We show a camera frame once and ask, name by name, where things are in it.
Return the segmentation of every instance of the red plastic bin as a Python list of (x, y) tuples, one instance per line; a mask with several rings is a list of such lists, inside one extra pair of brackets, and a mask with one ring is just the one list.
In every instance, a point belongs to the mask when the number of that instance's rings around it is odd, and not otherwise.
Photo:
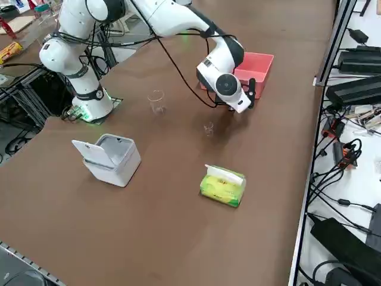
[(261, 97), (273, 59), (274, 55), (245, 52), (242, 64), (237, 66), (234, 72), (234, 75), (243, 84), (248, 85), (251, 78), (255, 79), (255, 99)]

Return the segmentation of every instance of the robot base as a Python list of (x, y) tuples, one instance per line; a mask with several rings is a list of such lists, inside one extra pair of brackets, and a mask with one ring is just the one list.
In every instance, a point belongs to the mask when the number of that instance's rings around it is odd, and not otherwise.
[(113, 101), (107, 91), (103, 89), (104, 96), (101, 100), (80, 100), (74, 97), (72, 101), (71, 116), (81, 114), (81, 120), (92, 122), (109, 115), (113, 110)]

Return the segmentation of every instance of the white plastic container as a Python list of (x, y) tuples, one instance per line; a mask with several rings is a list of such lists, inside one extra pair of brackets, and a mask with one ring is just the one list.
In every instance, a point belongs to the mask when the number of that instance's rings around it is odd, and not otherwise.
[(141, 158), (132, 139), (103, 134), (93, 145), (73, 140), (83, 164), (100, 181), (125, 187), (139, 167)]

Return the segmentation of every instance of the red component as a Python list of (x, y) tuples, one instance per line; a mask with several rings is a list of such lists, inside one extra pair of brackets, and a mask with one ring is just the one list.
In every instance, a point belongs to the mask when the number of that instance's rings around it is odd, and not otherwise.
[(38, 17), (38, 15), (37, 15), (37, 13), (35, 12), (35, 8), (36, 8), (36, 4), (35, 3), (33, 3), (33, 1), (32, 0), (28, 0), (28, 4), (29, 4), (29, 8), (34, 12), (34, 14), (35, 14), (35, 17), (37, 18)]
[(12, 39), (17, 39), (16, 34), (13, 32), (10, 25), (8, 25), (8, 23), (2, 17), (0, 17), (0, 25), (9, 37)]

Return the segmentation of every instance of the yellow-green tissue package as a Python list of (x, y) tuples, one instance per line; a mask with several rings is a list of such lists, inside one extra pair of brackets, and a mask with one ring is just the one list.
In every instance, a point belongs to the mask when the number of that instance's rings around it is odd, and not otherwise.
[(205, 165), (205, 167), (208, 168), (208, 172), (200, 184), (201, 194), (232, 207), (238, 207), (246, 186), (245, 176), (218, 166)]

